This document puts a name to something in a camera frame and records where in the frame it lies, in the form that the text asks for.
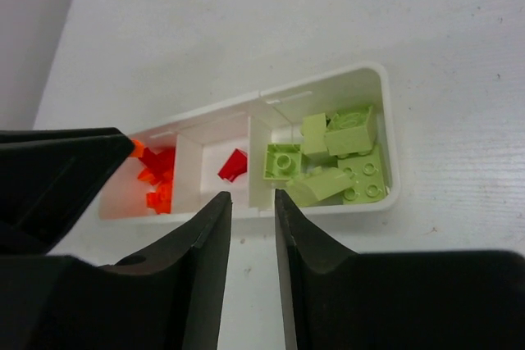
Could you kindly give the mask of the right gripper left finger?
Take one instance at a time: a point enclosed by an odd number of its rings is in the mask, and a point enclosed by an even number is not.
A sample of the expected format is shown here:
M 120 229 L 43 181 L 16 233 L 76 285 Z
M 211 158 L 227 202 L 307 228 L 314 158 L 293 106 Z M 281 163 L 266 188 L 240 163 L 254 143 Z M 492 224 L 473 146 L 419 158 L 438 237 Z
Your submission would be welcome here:
M 4 349 L 214 349 L 231 245 L 232 201 L 118 263 L 71 256 L 1 260 Z

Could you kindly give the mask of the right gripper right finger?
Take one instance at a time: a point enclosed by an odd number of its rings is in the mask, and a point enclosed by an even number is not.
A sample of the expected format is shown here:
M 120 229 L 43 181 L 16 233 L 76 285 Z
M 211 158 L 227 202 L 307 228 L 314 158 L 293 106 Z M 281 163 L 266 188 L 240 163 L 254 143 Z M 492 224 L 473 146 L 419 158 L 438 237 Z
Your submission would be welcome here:
M 358 253 L 275 193 L 288 349 L 521 349 L 524 258 L 505 250 Z

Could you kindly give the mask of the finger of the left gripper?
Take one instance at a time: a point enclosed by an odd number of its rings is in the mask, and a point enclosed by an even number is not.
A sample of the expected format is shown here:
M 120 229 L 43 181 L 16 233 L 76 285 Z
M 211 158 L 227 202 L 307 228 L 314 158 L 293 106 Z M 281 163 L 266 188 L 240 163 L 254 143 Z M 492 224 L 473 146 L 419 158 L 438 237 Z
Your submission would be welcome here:
M 117 128 L 1 133 L 1 253 L 49 252 L 135 145 Z

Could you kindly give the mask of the lime green curved lego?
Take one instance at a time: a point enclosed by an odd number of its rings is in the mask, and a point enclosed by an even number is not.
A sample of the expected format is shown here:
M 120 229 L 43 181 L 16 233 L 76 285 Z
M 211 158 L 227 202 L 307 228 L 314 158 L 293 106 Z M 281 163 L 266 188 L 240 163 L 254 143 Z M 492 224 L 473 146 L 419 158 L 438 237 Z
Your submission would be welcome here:
M 299 207 L 310 207 L 342 193 L 353 185 L 351 178 L 336 167 L 316 167 L 301 173 L 285 184 L 285 191 Z

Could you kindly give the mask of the orange round lego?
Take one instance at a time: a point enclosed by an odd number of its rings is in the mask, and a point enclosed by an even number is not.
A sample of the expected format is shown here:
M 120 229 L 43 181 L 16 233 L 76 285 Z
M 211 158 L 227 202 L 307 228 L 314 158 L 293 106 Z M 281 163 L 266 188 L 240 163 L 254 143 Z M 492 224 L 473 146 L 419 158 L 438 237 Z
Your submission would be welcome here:
M 175 178 L 176 148 L 154 152 L 145 148 L 139 161 L 144 168 L 137 179 L 150 184 L 154 190 L 146 193 L 146 207 L 156 214 L 170 214 Z

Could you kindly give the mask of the lime green plate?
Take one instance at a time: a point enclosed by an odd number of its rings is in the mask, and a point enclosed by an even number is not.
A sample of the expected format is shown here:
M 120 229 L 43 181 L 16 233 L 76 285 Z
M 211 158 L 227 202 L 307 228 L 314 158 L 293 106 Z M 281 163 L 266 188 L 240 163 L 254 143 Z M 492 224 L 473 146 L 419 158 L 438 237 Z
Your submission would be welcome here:
M 351 182 L 350 187 L 342 193 L 344 205 L 379 202 L 387 196 L 388 177 L 379 143 L 366 155 L 352 154 L 338 159 L 337 166 L 347 174 Z

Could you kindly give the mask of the small lime green lego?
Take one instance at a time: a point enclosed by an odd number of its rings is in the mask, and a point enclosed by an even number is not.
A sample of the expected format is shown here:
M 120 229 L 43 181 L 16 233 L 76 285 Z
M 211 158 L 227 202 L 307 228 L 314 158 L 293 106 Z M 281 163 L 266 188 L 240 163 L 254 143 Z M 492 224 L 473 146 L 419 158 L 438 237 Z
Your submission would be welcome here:
M 269 143 L 265 151 L 263 178 L 270 181 L 291 180 L 303 172 L 304 164 L 299 144 Z

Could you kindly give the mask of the red slope lego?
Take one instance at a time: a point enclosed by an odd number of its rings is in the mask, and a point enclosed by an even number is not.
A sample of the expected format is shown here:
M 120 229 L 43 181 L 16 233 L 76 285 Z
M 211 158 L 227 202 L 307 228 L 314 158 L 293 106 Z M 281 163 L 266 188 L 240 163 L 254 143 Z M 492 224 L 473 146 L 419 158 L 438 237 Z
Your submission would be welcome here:
M 248 153 L 236 148 L 226 160 L 217 175 L 220 179 L 233 183 L 248 172 Z

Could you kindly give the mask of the large lime green lego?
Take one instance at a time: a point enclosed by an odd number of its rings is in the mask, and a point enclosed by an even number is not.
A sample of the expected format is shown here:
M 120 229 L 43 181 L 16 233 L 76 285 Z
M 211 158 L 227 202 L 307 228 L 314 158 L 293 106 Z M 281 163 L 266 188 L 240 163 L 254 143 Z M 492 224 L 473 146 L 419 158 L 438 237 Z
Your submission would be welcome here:
M 336 111 L 329 120 L 324 142 L 331 156 L 369 153 L 377 138 L 377 115 L 373 105 Z

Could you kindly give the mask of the lime green tall lego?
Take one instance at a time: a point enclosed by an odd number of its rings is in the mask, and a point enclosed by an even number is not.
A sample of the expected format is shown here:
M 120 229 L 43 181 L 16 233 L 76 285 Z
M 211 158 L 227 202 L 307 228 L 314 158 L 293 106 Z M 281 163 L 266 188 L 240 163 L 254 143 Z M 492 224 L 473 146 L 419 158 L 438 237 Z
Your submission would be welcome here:
M 301 151 L 310 160 L 328 161 L 332 159 L 324 139 L 327 122 L 328 118 L 324 112 L 303 118 L 300 128 L 304 138 Z

